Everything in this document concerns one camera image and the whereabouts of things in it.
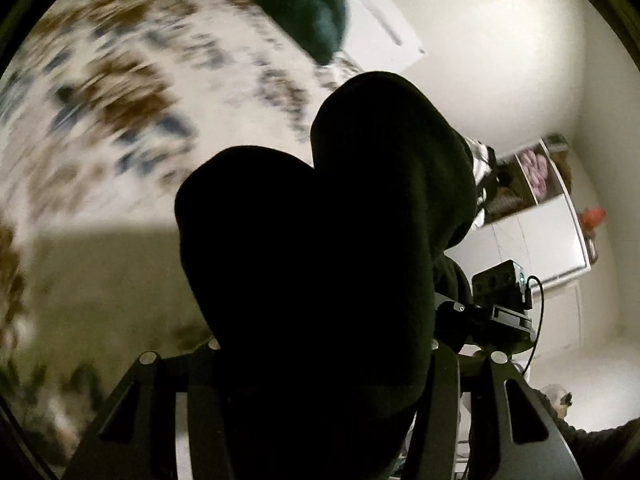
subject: metal bolt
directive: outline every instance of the metal bolt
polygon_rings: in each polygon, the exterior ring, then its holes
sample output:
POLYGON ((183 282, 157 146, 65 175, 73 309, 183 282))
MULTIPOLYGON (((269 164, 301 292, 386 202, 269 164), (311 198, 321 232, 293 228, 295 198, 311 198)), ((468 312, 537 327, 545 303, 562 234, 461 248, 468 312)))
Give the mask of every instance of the metal bolt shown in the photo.
POLYGON ((507 357, 507 354, 497 350, 491 354, 491 361, 499 365, 503 365, 503 364, 507 364, 507 362, 509 361, 509 358, 507 357))
POLYGON ((155 352, 145 352, 140 356, 140 362, 143 365, 149 365, 156 360, 155 352))

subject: black metal frame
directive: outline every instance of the black metal frame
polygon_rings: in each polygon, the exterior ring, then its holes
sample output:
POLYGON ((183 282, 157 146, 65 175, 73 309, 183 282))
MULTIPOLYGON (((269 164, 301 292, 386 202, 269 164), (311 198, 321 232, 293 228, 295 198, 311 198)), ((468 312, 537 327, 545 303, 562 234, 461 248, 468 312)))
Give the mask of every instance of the black metal frame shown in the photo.
MULTIPOLYGON (((215 384, 217 352, 203 345, 188 356, 136 360, 89 426, 63 480, 176 478, 178 392, 188 393, 188 430, 196 436, 190 438, 194 480, 233 480, 225 399, 215 384)), ((431 357, 401 480, 453 477, 462 392, 472 394, 470 480, 582 480, 553 419, 510 361, 457 355, 443 343, 431 357)))

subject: white wall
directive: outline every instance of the white wall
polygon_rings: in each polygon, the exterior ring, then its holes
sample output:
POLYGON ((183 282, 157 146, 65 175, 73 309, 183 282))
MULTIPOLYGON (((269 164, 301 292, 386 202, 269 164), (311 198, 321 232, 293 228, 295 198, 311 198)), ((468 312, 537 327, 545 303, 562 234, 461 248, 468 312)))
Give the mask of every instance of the white wall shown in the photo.
POLYGON ((582 99, 580 0, 393 0, 427 55, 403 75, 461 134, 497 151, 574 133, 582 99))
POLYGON ((640 416, 640 346, 622 338, 531 365, 529 384, 561 384, 574 394, 569 424, 587 431, 615 428, 640 416))
POLYGON ((605 20, 584 5, 585 91, 574 143, 609 213, 624 328, 640 338, 640 72, 605 20))
MULTIPOLYGON (((572 170, 571 200, 576 211, 602 206, 580 158, 569 152, 572 170)), ((580 289, 580 339, 586 346, 600 345, 620 332, 618 268, 609 233, 609 219, 596 229, 598 261, 578 280, 580 289)))

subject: white cabinet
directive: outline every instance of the white cabinet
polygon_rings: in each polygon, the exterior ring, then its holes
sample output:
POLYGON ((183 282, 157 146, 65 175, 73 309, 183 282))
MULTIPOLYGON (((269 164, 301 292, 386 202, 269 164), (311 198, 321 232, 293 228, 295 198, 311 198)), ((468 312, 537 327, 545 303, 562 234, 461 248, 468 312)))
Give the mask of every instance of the white cabinet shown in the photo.
POLYGON ((564 195, 523 211, 517 218, 528 241, 530 274, 549 283, 588 270, 582 233, 564 195))
POLYGON ((474 274, 496 266, 502 261, 494 231, 490 226, 488 227, 472 232, 458 245, 445 252, 465 271, 469 281, 474 274))
MULTIPOLYGON (((545 314, 540 331, 540 341, 531 366, 535 374, 538 359, 556 356, 562 352, 580 348, 580 287, 577 282, 545 292, 545 314)), ((533 309, 529 311, 532 325, 538 330, 540 323, 540 296, 533 300, 533 309)), ((519 362, 529 359, 531 350, 518 354, 519 362)))
MULTIPOLYGON (((532 148, 548 156, 541 140, 532 148)), ((503 160, 518 168, 513 154, 503 160)), ((548 187, 552 191, 543 202, 531 195, 528 208, 470 232, 446 251, 469 281, 478 272, 507 260, 520 264, 527 275, 539 277, 545 288, 561 285, 590 270, 574 206, 550 158, 548 163, 548 187)))

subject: beige wall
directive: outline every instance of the beige wall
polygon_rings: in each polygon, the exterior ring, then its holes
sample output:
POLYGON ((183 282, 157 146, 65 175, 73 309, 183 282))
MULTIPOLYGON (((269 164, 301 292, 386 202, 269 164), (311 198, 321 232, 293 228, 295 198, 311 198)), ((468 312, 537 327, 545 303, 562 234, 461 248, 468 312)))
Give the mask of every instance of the beige wall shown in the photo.
POLYGON ((498 152, 572 134, 582 99, 581 0, 393 0, 427 55, 403 75, 461 134, 498 152))
POLYGON ((585 10, 585 92, 575 147, 609 213, 623 327, 640 338, 640 72, 591 4, 585 10))
MULTIPOLYGON (((571 199, 576 211, 601 206, 593 183, 580 159, 570 152, 573 190, 571 199)), ((609 220, 596 229, 598 261, 578 280, 580 288, 580 339, 584 346, 597 346, 620 332, 620 298, 618 270, 610 241, 609 220)))

